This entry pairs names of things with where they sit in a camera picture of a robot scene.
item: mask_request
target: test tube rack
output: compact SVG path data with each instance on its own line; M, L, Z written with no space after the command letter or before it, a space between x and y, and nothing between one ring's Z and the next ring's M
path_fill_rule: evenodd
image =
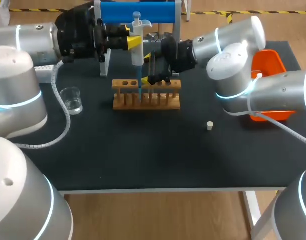
M181 80L164 81L155 85L142 84L142 93L139 99L137 80L114 79L112 89L114 94L114 110L179 110Z

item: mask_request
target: black tabletop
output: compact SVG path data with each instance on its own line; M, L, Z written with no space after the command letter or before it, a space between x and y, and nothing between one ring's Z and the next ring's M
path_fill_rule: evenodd
M299 64L287 42L268 42L288 71ZM180 110L115 111L112 79L134 79L130 54L113 51L109 77L95 60L63 66L58 88L76 86L83 112L72 116L64 140L24 150L58 190L286 187L306 170L306 145L270 123L226 114L206 73L180 74ZM41 89L48 111L44 128L15 143L58 137L65 117L51 86ZM205 123L214 122L212 131ZM306 113L286 124L306 137Z

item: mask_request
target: blue foam roll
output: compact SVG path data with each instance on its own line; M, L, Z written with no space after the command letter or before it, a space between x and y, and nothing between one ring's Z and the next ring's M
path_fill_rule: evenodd
M175 2L101 2L101 16L105 24L128 24L133 13L140 12L141 20L152 24L175 22Z

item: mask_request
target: yellow and black tape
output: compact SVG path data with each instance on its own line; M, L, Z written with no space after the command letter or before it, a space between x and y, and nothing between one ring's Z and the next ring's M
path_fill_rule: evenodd
M27 12L41 12L41 13L64 13L68 10L65 9L35 9L35 8L28 8L28 9L17 9L17 8L10 8L10 12L12 13L27 13Z
M226 21L227 21L227 24L232 24L233 23L233 14L227 13L226 14Z
M306 14L306 11L193 11L191 15L223 15L226 14Z
M43 8L28 8L28 9L18 9L10 8L10 12L42 12L42 13L63 13L67 12L66 9L43 9ZM193 11L191 15L223 15L226 14L306 14L306 11Z

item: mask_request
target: orange tray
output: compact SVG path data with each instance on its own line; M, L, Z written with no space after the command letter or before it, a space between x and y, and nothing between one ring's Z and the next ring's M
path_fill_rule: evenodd
M263 74L263 77L268 77L276 74L285 73L287 70L279 56L274 50L263 50L255 54L252 62L252 78L255 79L257 74ZM263 111L266 115L276 121L287 120L295 111ZM250 116L253 121L265 122L267 120L258 117Z

